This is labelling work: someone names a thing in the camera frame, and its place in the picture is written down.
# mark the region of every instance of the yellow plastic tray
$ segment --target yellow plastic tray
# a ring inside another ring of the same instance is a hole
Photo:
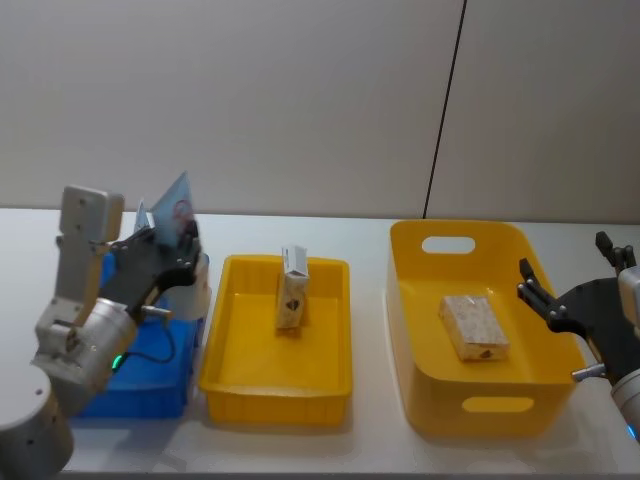
[[[469,237],[473,250],[426,253],[427,237]],[[526,237],[496,222],[415,220],[391,228],[387,308],[410,423],[442,436],[528,436],[548,427],[584,366],[570,334],[551,333],[518,299],[518,261],[549,282]],[[438,315],[445,295],[487,295],[511,343],[506,360],[463,362]]]
[[[282,257],[224,263],[200,388],[216,422],[339,425],[351,395],[349,267],[309,258],[302,325],[278,332]]]

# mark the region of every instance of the basket handle hole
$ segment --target basket handle hole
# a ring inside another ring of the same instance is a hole
[[[528,397],[469,397],[462,408],[469,413],[523,413],[533,408]]]
[[[426,253],[447,253],[464,255],[476,248],[476,242],[471,237],[427,237],[422,242],[422,250]]]

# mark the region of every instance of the blue plastic crate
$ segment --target blue plastic crate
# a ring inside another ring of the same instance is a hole
[[[114,259],[109,254],[103,263],[102,282],[113,273]],[[161,298],[157,306],[166,307]],[[188,387],[193,374],[195,349],[199,346],[204,319],[173,319],[169,331],[175,342],[175,355],[166,363],[154,363],[131,356],[111,377],[105,392],[97,395],[79,417],[175,418],[187,404]],[[162,319],[149,318],[138,329],[129,351],[156,358],[170,353]]]

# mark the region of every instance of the tabletop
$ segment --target tabletop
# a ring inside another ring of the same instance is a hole
[[[29,362],[35,351],[34,326],[53,293],[58,217],[55,210],[0,209],[3,368]],[[123,236],[131,233],[133,221],[134,214],[125,213]],[[231,254],[278,254],[282,245],[296,243],[311,256],[349,263],[354,386],[348,420],[339,429],[321,431],[220,427],[209,421],[206,399],[192,382],[181,419],[73,420],[75,452],[65,473],[640,472],[640,448],[602,379],[579,384],[556,422],[537,438],[445,441],[411,428],[395,381],[384,306],[394,220],[198,215],[198,221],[211,258],[214,296],[222,262]],[[640,249],[640,226],[516,225],[557,292],[611,276],[594,246],[598,230],[606,230],[615,244]]]

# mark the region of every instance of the gray robot arm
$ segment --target gray robot arm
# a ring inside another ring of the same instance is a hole
[[[81,187],[64,190],[55,293],[36,326],[31,365],[0,374],[0,478],[44,479],[73,452],[67,418],[79,413],[112,374],[146,314],[165,290],[195,282],[200,244],[195,221],[177,247],[158,245],[145,227],[122,242],[121,195]],[[111,251],[116,273],[100,287]]]

